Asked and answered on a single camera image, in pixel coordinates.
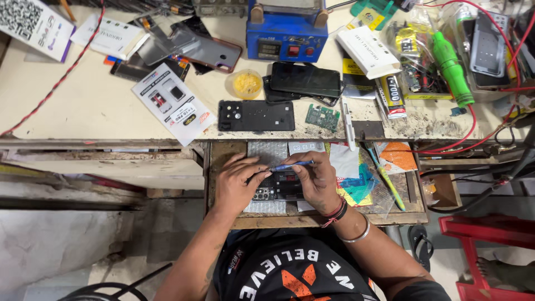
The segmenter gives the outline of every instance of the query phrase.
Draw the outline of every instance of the glue tube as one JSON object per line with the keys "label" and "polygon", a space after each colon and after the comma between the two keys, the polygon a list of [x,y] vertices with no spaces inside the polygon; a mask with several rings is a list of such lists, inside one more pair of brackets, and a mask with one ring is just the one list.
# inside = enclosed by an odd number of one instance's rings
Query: glue tube
{"label": "glue tube", "polygon": [[396,76],[388,74],[375,79],[375,81],[381,102],[386,107],[386,117],[388,119],[405,118],[407,111],[405,111],[403,94],[401,93]]}

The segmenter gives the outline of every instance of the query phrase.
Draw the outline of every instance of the man's left hand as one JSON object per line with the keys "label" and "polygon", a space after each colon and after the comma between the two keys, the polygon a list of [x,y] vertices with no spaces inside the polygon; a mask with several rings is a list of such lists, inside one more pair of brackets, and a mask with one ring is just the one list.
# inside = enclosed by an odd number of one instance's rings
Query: man's left hand
{"label": "man's left hand", "polygon": [[234,155],[223,165],[216,179],[216,203],[212,210],[236,217],[249,205],[260,183],[271,175],[266,171],[267,165],[256,164],[260,158],[244,157],[245,153]]}

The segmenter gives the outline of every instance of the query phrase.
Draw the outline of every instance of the dirty table surface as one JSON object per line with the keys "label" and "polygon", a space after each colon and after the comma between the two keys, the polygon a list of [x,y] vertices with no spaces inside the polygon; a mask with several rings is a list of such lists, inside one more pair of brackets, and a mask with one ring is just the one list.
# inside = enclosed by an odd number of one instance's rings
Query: dirty table surface
{"label": "dirty table surface", "polygon": [[[327,0],[327,5],[338,1]],[[81,25],[91,13],[99,9],[72,6],[77,25]],[[128,22],[135,14],[106,10],[106,17]],[[396,19],[407,18],[399,11]],[[176,17],[177,21],[185,17]],[[329,32],[344,26],[353,19],[349,6],[335,9],[328,19]],[[253,69],[261,75],[271,73],[271,61],[247,59],[245,48],[247,18],[222,17],[203,18],[212,36],[234,42],[244,51],[235,71]],[[24,62],[28,47],[12,40],[0,66],[0,130],[4,131],[28,114],[43,99],[53,84],[74,62],[82,46],[72,44],[65,64]],[[133,81],[110,74],[111,66],[104,65],[104,55],[88,50],[64,83],[54,92],[48,102],[14,135],[22,139],[173,139],[171,133],[152,115],[144,104],[131,92]],[[315,63],[317,67],[342,71],[341,49],[331,35]],[[186,85],[212,111],[217,114],[220,100],[237,100],[230,92],[228,74],[212,71],[197,76],[192,67],[186,77]],[[261,93],[257,99],[264,99]],[[338,131],[322,129],[305,123],[309,104],[319,105],[312,99],[294,101],[295,131],[283,132],[219,132],[217,124],[198,136],[198,139],[284,139],[284,140],[326,140],[344,139],[344,124],[341,120]],[[353,121],[380,121],[374,100],[348,99]],[[456,104],[450,100],[408,100],[409,118],[397,119],[384,124],[385,139],[459,139],[472,125],[470,114],[451,117]],[[492,106],[478,102],[474,106],[477,127],[471,139],[484,137],[500,122]],[[515,136],[522,139],[525,133],[516,129]],[[502,139],[508,139],[509,132],[503,131]]]}

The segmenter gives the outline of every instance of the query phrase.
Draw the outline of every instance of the orange logo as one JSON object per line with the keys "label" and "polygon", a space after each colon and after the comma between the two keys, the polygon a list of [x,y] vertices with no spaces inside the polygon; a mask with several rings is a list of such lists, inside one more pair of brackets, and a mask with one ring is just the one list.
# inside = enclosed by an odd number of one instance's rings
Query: orange logo
{"label": "orange logo", "polygon": [[[282,284],[285,288],[291,290],[299,300],[301,301],[327,301],[331,300],[330,297],[321,297],[316,298],[314,295],[310,292],[310,289],[299,279],[297,279],[294,275],[290,274],[286,270],[281,271],[282,274]],[[312,285],[314,281],[316,280],[316,271],[314,270],[314,266],[310,264],[308,268],[304,271],[303,275],[301,276],[309,285]],[[294,297],[290,298],[290,301],[296,301]]]}
{"label": "orange logo", "polygon": [[203,121],[206,120],[206,118],[208,118],[208,116],[210,115],[210,112],[206,112],[204,113],[201,118],[199,118],[199,121],[202,123]]}

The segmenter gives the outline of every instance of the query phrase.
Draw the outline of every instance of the red button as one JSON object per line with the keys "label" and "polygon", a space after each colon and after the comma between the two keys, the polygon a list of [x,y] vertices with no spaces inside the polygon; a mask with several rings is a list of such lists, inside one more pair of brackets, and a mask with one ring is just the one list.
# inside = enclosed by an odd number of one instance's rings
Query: red button
{"label": "red button", "polygon": [[288,48],[288,56],[298,56],[299,55],[299,46],[290,46]]}

